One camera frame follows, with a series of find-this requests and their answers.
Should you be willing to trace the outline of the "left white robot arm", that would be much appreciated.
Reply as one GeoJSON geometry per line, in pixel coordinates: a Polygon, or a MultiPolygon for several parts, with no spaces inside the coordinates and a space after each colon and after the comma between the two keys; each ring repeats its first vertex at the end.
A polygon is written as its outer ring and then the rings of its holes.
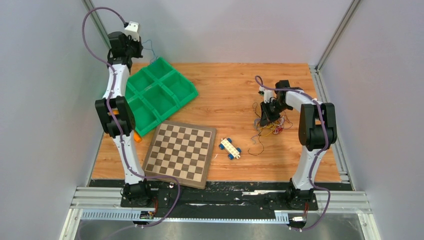
{"type": "Polygon", "coordinates": [[[111,48],[107,54],[109,79],[102,99],[95,101],[101,126],[117,150],[124,169],[121,196],[124,202],[147,207],[153,201],[145,173],[135,148],[135,116],[125,98],[132,59],[141,58],[143,46],[136,34],[120,31],[108,35],[111,48]]]}

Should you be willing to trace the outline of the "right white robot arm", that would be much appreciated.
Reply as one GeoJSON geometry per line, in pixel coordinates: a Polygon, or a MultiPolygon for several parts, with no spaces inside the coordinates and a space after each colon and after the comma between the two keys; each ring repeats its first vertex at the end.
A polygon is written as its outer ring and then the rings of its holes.
{"type": "Polygon", "coordinates": [[[290,86],[288,80],[280,80],[271,88],[264,85],[259,75],[254,79],[263,96],[263,102],[260,103],[261,127],[276,122],[285,110],[296,110],[300,114],[298,139],[302,152],[297,170],[282,199],[288,208],[300,209],[313,201],[319,164],[337,140],[335,106],[317,100],[300,87],[290,86]]]}

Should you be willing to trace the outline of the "white blue toy car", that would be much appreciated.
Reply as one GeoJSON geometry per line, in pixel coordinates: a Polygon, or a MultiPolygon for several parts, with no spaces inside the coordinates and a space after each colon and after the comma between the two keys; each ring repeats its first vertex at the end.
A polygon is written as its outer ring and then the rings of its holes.
{"type": "Polygon", "coordinates": [[[220,150],[225,150],[227,152],[227,156],[230,160],[240,159],[241,158],[241,149],[239,147],[235,147],[230,138],[222,138],[219,145],[220,150]]]}

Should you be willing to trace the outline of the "green compartment tray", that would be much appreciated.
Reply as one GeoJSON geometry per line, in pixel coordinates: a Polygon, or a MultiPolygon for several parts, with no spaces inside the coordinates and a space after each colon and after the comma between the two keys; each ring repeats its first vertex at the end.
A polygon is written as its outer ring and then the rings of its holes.
{"type": "Polygon", "coordinates": [[[125,92],[141,137],[198,95],[195,85],[162,57],[131,75],[125,92]]]}

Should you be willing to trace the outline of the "wooden chessboard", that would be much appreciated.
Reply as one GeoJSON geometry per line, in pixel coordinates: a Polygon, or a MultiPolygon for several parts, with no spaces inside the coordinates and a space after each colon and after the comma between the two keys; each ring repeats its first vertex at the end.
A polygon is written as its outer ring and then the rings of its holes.
{"type": "Polygon", "coordinates": [[[171,176],[186,187],[205,189],[217,129],[165,120],[154,131],[143,160],[146,176],[171,176]]]}

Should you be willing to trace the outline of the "orange cylinder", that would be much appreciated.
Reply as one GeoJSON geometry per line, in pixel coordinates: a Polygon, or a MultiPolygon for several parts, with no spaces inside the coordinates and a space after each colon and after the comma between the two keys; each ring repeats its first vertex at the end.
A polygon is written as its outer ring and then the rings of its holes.
{"type": "Polygon", "coordinates": [[[136,131],[133,133],[133,138],[136,143],[140,143],[142,141],[142,137],[136,131]]]}

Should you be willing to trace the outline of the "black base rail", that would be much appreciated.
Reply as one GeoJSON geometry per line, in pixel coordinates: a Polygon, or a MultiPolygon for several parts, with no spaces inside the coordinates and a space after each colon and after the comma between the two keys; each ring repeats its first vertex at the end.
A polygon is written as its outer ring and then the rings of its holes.
{"type": "Polygon", "coordinates": [[[170,186],[168,182],[151,180],[148,183],[152,202],[148,208],[155,216],[188,217],[194,215],[268,216],[288,208],[283,203],[289,182],[207,181],[204,189],[189,186],[170,186]]]}

